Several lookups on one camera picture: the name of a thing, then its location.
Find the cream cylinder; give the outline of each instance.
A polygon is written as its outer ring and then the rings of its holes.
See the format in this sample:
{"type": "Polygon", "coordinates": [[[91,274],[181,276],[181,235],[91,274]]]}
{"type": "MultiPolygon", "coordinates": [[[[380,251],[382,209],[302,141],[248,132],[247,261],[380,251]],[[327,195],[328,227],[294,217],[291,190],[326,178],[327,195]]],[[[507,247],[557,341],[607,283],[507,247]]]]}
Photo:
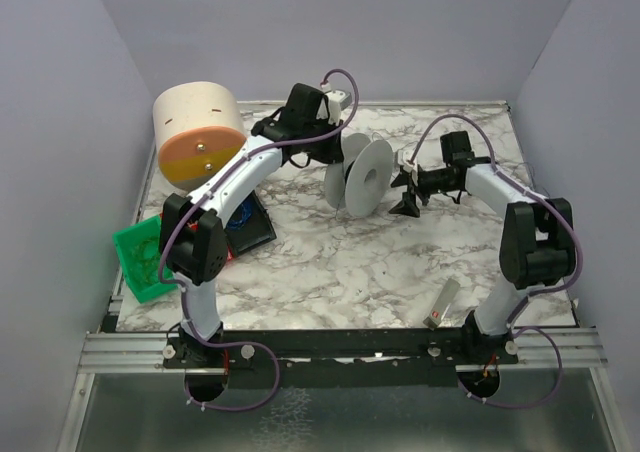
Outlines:
{"type": "Polygon", "coordinates": [[[236,99],[212,82],[177,85],[160,94],[153,127],[160,171],[183,190],[204,184],[246,141],[236,99]]]}

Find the screw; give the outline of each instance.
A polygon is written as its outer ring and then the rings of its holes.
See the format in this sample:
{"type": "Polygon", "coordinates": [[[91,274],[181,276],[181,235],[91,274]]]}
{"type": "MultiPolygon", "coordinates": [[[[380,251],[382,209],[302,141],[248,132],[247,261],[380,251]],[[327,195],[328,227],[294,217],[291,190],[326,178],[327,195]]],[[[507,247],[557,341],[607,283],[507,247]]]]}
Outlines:
{"type": "Polygon", "coordinates": [[[176,356],[176,349],[173,348],[172,345],[167,345],[164,349],[162,349],[162,356],[165,359],[173,359],[176,356]]]}
{"type": "Polygon", "coordinates": [[[256,353],[256,349],[254,349],[252,345],[243,345],[242,348],[240,349],[240,355],[247,360],[253,357],[253,354],[255,353],[256,353]]]}
{"type": "Polygon", "coordinates": [[[509,340],[504,344],[504,350],[509,355],[516,355],[518,353],[518,346],[513,340],[509,340]]]}

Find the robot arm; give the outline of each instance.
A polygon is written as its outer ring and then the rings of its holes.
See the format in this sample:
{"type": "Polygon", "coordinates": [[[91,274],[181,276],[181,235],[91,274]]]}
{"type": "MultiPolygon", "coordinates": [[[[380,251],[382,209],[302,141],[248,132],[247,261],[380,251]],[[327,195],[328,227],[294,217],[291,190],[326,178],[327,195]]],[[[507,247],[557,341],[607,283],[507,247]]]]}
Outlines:
{"type": "MultiPolygon", "coordinates": [[[[470,317],[480,334],[504,335],[509,315],[524,297],[574,271],[573,241],[540,202],[553,206],[570,225],[571,205],[565,199],[548,199],[534,192],[525,195],[505,182],[488,157],[475,156],[467,132],[443,135],[440,143],[444,168],[424,171],[417,163],[398,158],[400,174],[391,186],[406,186],[407,190],[391,213],[419,217],[416,197],[426,205],[433,194],[457,191],[478,197],[504,220],[500,244],[502,277],[470,317]]],[[[459,203],[459,196],[454,201],[459,203]]]]}
{"type": "MultiPolygon", "coordinates": [[[[234,211],[270,174],[300,152],[324,164],[343,160],[340,134],[328,140],[289,144],[297,139],[314,139],[331,132],[340,124],[340,115],[350,105],[351,96],[323,86],[318,90],[296,84],[287,103],[275,114],[257,122],[242,149],[211,180],[188,197],[171,195],[164,203],[160,232],[160,250],[164,250],[178,223],[194,206],[192,215],[197,229],[185,225],[169,250],[167,266],[187,284],[186,300],[198,334],[210,339],[221,327],[215,296],[215,277],[227,261],[224,228],[234,211]],[[274,142],[281,147],[268,148],[274,142]],[[239,159],[247,158],[237,166],[239,159]],[[222,183],[211,192],[214,184],[222,183]]],[[[191,327],[182,328],[191,333],[191,327]]]]}

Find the lavender wall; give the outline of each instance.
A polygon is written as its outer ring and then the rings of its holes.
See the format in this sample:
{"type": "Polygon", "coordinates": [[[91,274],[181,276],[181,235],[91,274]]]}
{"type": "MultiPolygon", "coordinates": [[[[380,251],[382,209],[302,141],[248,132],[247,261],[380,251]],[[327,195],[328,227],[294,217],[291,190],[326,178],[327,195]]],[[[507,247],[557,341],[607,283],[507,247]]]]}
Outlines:
{"type": "Polygon", "coordinates": [[[515,99],[570,0],[103,0],[152,95],[284,98],[341,66],[365,99],[515,99]]]}
{"type": "Polygon", "coordinates": [[[55,450],[151,145],[100,0],[0,0],[0,449],[55,450]]]}
{"type": "Polygon", "coordinates": [[[514,108],[539,185],[567,197],[585,250],[572,295],[597,324],[640,447],[640,1],[573,0],[514,108]]]}

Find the green basket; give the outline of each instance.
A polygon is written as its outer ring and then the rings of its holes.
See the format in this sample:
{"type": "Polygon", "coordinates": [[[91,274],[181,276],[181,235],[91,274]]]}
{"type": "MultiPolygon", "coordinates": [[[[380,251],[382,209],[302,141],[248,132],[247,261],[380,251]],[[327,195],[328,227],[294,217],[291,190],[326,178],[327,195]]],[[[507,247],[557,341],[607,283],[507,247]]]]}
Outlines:
{"type": "MultiPolygon", "coordinates": [[[[124,280],[138,302],[147,302],[175,289],[175,285],[158,282],[159,216],[116,232],[113,234],[113,242],[116,244],[124,280]]],[[[173,274],[165,267],[163,276],[170,279],[173,274]]]]}

